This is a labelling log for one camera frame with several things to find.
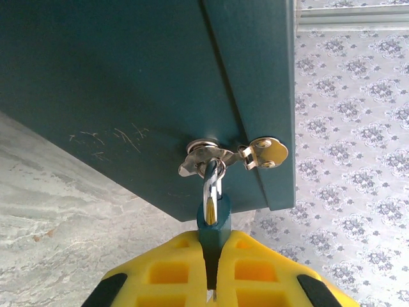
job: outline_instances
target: yellow plastic grip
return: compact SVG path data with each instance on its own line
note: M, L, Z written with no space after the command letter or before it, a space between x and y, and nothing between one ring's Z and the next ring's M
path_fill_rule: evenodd
M238 231L222 250L216 302L206 302L205 261L197 232L178 235L109 271L103 281L123 274L127 278L112 307L314 307L299 275L324 282L342 307L359 307L312 269Z

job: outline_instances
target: green cabinet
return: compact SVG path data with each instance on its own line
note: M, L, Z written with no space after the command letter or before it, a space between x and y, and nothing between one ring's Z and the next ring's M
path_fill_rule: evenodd
M275 169L236 163L233 212L295 199L293 10L285 0L5 1L0 111L180 221L196 218L186 145L285 144Z

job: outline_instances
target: wallpaper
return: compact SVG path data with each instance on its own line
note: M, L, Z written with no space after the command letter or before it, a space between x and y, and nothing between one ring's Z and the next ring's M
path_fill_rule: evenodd
M409 306L409 31L296 39L297 203L252 235L362 307Z
M409 0L298 0L299 8L345 8L354 6L409 4Z

